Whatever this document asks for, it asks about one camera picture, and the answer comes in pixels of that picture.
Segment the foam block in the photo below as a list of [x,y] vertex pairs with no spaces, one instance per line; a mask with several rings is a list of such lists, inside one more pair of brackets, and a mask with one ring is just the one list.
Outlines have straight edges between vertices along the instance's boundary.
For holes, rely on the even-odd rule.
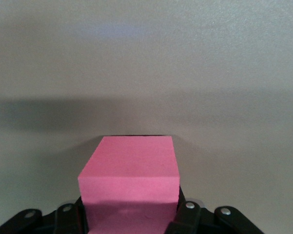
[[105,136],[78,176],[90,234],[163,234],[180,176],[170,136]]

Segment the block front face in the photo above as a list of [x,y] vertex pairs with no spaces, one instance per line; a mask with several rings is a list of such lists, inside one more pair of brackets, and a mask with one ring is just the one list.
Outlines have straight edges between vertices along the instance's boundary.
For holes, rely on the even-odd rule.
[[78,177],[90,233],[163,233],[180,177],[170,136],[106,136]]

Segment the metal bolt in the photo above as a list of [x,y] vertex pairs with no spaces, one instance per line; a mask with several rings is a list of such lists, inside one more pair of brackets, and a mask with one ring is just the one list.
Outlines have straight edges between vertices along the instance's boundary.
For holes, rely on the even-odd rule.
[[195,207],[195,205],[192,202],[187,202],[186,207],[189,209],[193,209]]
[[63,212],[67,212],[67,211],[69,211],[70,209],[72,209],[72,205],[67,205],[67,206],[65,206],[64,208],[63,208]]
[[228,208],[221,208],[221,213],[223,213],[224,215],[230,215],[231,211]]
[[24,216],[24,218],[31,218],[32,216],[35,215],[35,213],[36,213],[36,211],[30,211]]

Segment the gray surface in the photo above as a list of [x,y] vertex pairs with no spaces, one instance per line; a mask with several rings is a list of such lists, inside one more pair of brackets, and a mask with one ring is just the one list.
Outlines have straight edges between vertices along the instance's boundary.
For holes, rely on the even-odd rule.
[[0,224],[79,196],[104,135],[173,135],[188,197],[293,233],[293,1],[0,0]]

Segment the pink cube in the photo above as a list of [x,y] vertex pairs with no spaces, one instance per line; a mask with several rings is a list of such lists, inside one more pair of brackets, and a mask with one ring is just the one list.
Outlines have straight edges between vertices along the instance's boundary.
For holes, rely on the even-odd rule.
[[78,176],[90,234],[163,234],[180,176],[170,136],[105,136]]

